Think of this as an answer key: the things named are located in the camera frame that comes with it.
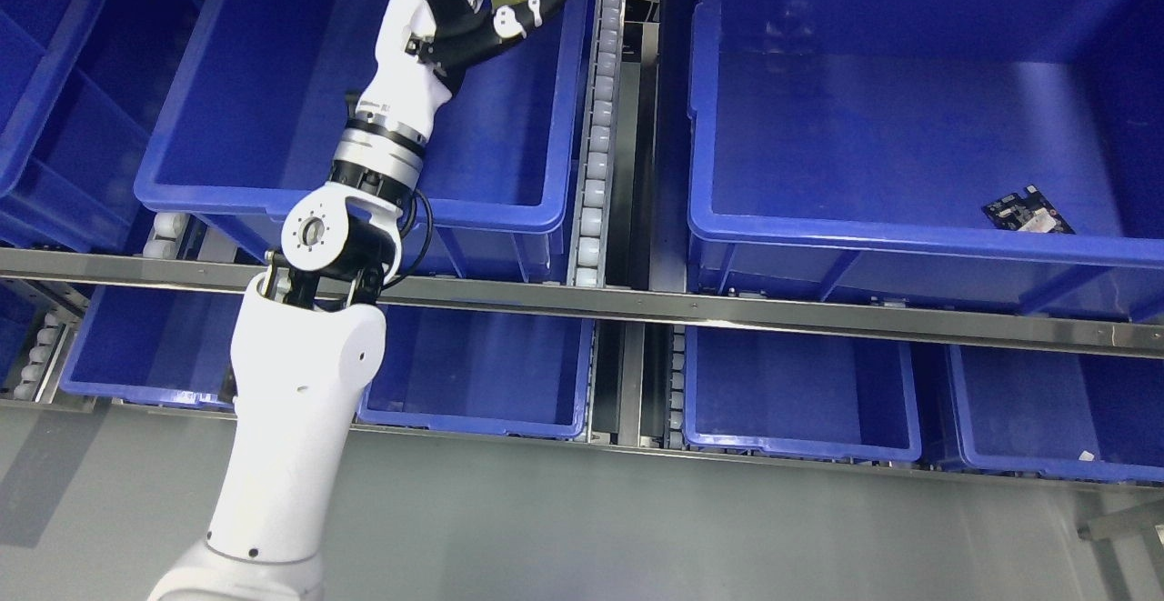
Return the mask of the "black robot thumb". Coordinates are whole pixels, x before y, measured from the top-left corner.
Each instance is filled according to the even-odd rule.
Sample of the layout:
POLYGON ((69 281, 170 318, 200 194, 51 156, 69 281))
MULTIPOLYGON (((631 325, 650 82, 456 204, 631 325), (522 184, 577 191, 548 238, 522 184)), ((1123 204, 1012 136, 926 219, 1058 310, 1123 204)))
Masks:
POLYGON ((410 37, 410 54, 436 70, 466 70, 505 54, 535 33, 565 9, 567 0, 525 0, 439 17, 431 36, 416 31, 410 37))

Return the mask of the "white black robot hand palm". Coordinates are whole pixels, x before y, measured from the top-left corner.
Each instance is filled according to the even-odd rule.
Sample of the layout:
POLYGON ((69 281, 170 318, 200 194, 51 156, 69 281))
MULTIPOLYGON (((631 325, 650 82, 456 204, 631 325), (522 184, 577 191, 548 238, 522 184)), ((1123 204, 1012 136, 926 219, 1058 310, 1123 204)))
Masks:
POLYGON ((510 7, 490 0, 389 0, 360 120, 431 125, 461 71, 510 45, 510 7))

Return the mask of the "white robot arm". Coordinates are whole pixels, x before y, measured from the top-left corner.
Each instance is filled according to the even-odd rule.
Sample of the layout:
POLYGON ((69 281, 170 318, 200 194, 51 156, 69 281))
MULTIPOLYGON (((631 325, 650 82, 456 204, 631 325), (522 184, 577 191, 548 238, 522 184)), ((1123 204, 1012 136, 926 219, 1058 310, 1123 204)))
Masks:
POLYGON ((236 434, 210 526, 151 600, 320 600, 338 464, 386 351, 379 295, 402 266, 436 111, 470 68, 567 0, 386 0, 376 71, 348 104, 328 178, 288 213, 246 283, 227 382, 236 434))

